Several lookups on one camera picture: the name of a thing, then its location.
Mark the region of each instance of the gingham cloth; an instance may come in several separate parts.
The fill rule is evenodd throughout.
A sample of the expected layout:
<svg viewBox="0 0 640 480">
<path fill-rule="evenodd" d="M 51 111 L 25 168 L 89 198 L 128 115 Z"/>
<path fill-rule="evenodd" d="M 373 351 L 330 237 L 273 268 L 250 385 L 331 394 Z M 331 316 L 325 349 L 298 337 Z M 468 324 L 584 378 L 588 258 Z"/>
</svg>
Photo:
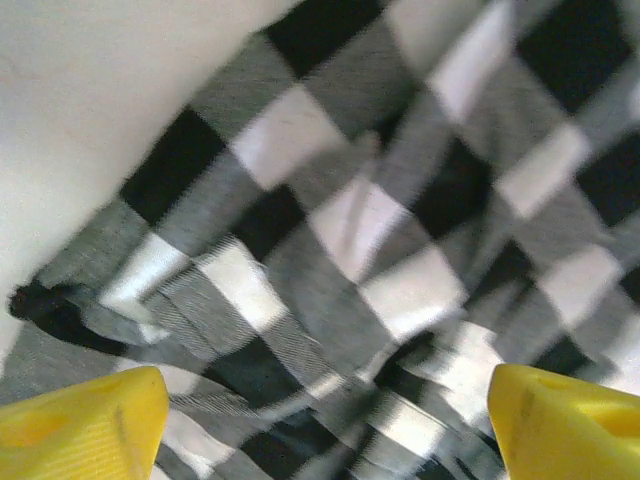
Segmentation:
<svg viewBox="0 0 640 480">
<path fill-rule="evenodd" d="M 154 478 L 484 480 L 499 363 L 637 379 L 637 9 L 468 2 L 427 44 L 446 3 L 255 35 L 13 299 L 0 401 L 158 365 Z"/>
</svg>

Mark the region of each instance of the cloth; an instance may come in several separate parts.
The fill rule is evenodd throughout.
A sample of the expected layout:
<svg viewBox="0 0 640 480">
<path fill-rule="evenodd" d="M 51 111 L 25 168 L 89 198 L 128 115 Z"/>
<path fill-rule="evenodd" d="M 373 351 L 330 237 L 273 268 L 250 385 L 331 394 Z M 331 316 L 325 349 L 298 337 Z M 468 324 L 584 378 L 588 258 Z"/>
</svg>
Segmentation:
<svg viewBox="0 0 640 480">
<path fill-rule="evenodd" d="M 441 5 L 254 36 L 18 290 L 0 401 L 152 364 L 158 478 L 498 479 L 496 365 L 633 381 L 636 12 L 494 0 L 425 44 Z"/>
</svg>

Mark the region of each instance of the plaid fabric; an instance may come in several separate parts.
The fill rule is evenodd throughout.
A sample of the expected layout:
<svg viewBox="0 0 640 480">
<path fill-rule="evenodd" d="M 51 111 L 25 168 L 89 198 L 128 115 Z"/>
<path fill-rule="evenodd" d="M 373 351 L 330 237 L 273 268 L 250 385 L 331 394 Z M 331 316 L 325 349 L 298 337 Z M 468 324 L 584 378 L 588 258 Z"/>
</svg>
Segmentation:
<svg viewBox="0 0 640 480">
<path fill-rule="evenodd" d="M 0 400 L 158 365 L 158 479 L 502 478 L 497 364 L 637 378 L 627 6 L 301 3 L 20 290 Z"/>
</svg>

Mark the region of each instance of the checkered fabric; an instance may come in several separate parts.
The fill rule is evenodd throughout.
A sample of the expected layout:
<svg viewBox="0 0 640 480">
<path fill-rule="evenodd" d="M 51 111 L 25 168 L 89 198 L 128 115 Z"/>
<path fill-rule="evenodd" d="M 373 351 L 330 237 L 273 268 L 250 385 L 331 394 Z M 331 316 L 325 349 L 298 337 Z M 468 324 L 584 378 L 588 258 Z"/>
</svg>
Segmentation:
<svg viewBox="0 0 640 480">
<path fill-rule="evenodd" d="M 504 478 L 496 365 L 640 371 L 637 14 L 302 2 L 20 289 L 0 401 L 157 365 L 157 479 Z"/>
</svg>

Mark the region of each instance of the yellow plastic piece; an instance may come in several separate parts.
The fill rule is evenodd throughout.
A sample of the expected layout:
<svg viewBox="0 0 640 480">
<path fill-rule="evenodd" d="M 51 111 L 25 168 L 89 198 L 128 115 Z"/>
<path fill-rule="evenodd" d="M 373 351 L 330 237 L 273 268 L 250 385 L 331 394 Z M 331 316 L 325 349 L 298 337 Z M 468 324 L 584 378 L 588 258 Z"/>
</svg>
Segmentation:
<svg viewBox="0 0 640 480">
<path fill-rule="evenodd" d="M 148 480 L 169 401 L 140 367 L 0 408 L 3 480 Z"/>
<path fill-rule="evenodd" d="M 511 480 L 640 479 L 639 397 L 500 365 L 489 413 Z"/>
</svg>

